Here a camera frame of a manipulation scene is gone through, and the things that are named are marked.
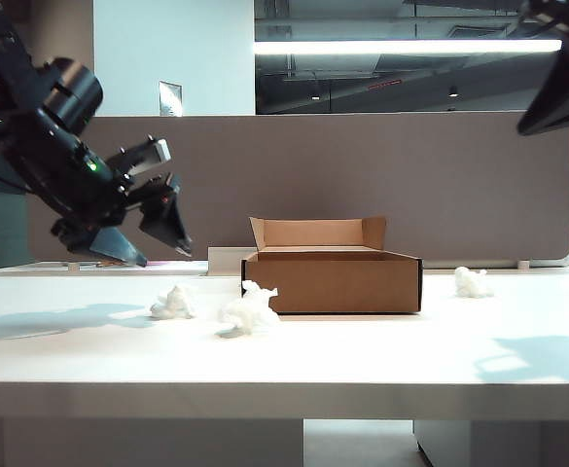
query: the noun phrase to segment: white table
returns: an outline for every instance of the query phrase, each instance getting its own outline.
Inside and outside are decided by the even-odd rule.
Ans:
[[[0,275],[0,418],[569,420],[569,268],[488,280],[459,299],[429,271],[418,315],[224,340],[238,278]],[[201,317],[151,321],[175,282]]]

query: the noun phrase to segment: cubicle divider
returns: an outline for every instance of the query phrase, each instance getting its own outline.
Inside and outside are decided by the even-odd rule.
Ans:
[[[561,258],[569,252],[569,129],[516,133],[519,112],[246,117],[100,117],[84,140],[103,158],[148,134],[165,138],[182,179],[180,208],[195,258],[251,246],[249,216],[386,215],[386,249],[429,262]],[[157,172],[152,170],[147,175]],[[39,260],[76,257],[49,232],[57,215],[29,197]],[[181,259],[123,232],[151,260]]]

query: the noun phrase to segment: cardboard box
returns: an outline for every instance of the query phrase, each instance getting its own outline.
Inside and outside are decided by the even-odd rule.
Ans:
[[[384,217],[250,221],[258,252],[241,277],[277,287],[279,314],[420,311],[422,260],[383,251]]]

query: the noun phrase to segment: crumpled tissue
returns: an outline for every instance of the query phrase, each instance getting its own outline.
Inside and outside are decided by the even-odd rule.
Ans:
[[[191,304],[193,287],[175,285],[166,295],[159,296],[157,303],[150,307],[154,319],[194,318]]]
[[[268,305],[271,297],[277,297],[277,289],[261,289],[253,280],[244,280],[241,286],[245,294],[222,308],[221,321],[231,328],[217,333],[222,338],[236,338],[267,332],[280,322],[280,318]]]
[[[486,275],[487,271],[485,269],[481,269],[479,273],[476,273],[463,266],[457,268],[455,270],[457,296],[473,299],[492,297],[494,293],[487,284]]]

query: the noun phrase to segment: fluorescent light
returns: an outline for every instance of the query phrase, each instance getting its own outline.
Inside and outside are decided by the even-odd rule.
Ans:
[[[559,40],[544,39],[255,42],[254,54],[535,54],[556,52],[560,46]]]

